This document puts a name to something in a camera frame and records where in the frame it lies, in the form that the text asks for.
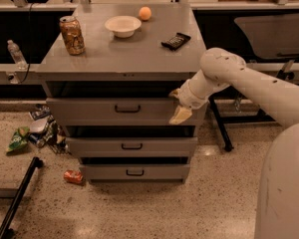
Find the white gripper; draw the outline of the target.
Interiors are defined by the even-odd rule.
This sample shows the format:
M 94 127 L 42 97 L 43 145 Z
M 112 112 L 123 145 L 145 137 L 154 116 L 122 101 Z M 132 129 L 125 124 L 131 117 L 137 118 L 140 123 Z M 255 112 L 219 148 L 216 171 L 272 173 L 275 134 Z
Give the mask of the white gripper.
M 206 103 L 206 94 L 197 80 L 187 80 L 180 88 L 172 90 L 168 96 L 179 99 L 170 124 L 181 124 L 192 116 L 192 110 L 200 109 Z

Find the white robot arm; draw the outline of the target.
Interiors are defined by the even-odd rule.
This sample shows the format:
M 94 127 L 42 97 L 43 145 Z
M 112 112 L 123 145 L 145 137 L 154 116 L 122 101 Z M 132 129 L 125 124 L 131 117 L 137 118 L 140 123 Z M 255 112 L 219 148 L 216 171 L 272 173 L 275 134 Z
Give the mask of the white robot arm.
M 299 86 L 252 70 L 220 48 L 206 50 L 200 70 L 171 94 L 179 100 L 169 122 L 180 124 L 207 99 L 232 86 L 284 127 L 261 171 L 254 239 L 299 239 Z

